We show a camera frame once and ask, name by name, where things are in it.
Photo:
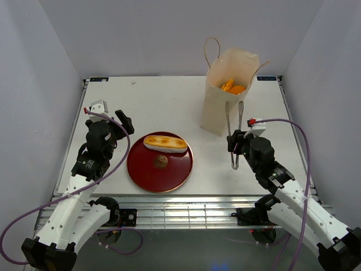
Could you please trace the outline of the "round orange bread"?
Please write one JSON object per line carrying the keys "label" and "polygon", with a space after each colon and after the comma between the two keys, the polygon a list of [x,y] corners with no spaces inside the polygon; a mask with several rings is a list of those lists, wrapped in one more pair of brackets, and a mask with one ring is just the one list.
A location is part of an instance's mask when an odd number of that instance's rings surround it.
{"label": "round orange bread", "polygon": [[241,85],[234,85],[231,88],[228,88],[226,90],[226,92],[231,93],[233,95],[239,95],[240,93],[242,93],[243,91],[245,91],[246,88],[244,86]]}

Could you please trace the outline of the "metal tongs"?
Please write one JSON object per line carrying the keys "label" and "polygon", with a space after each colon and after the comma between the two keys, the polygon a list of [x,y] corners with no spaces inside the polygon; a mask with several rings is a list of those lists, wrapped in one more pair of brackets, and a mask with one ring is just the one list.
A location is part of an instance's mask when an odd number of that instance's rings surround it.
{"label": "metal tongs", "polygon": [[235,154],[235,151],[238,146],[239,142],[239,136],[241,134],[241,125],[242,125],[242,119],[243,119],[243,112],[244,112],[244,102],[240,101],[238,103],[238,114],[239,114],[239,123],[238,123],[238,129],[236,129],[233,133],[231,133],[231,127],[230,127],[230,103],[225,103],[225,113],[226,113],[226,122],[227,122],[227,131],[228,136],[226,138],[227,140],[227,150],[230,153],[231,157],[231,167],[234,170],[237,170],[239,168],[239,154]]}

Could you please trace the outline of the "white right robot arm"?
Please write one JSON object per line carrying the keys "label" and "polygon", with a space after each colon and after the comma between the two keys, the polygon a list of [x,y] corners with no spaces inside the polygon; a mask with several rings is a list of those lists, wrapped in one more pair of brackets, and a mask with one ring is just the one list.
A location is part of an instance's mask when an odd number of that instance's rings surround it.
{"label": "white right robot arm", "polygon": [[360,228],[350,228],[313,197],[305,195],[294,175],[275,160],[271,142],[252,132],[227,136],[228,151],[242,155],[269,194],[258,200],[252,216],[279,225],[313,250],[324,270],[354,270],[360,265]]}

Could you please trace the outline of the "twisted orange pastry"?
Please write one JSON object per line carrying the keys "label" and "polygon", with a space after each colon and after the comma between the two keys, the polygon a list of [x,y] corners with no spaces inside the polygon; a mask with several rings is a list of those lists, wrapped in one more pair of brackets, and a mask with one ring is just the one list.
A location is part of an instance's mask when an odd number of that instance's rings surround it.
{"label": "twisted orange pastry", "polygon": [[234,86],[234,80],[231,78],[224,85],[222,85],[221,89],[223,91],[228,92],[233,88],[233,86]]}

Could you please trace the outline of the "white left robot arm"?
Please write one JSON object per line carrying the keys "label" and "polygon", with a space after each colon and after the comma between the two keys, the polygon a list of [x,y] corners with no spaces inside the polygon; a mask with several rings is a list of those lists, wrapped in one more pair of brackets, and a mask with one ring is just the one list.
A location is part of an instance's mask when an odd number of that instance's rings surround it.
{"label": "white left robot arm", "polygon": [[33,238],[27,238],[21,250],[30,266],[39,270],[72,270],[77,254],[87,240],[104,224],[119,221],[119,205],[109,197],[90,200],[97,185],[110,176],[110,160],[119,140],[134,133],[131,118],[122,110],[119,121],[94,106],[86,108],[88,132],[79,148],[68,186],[50,218]]}

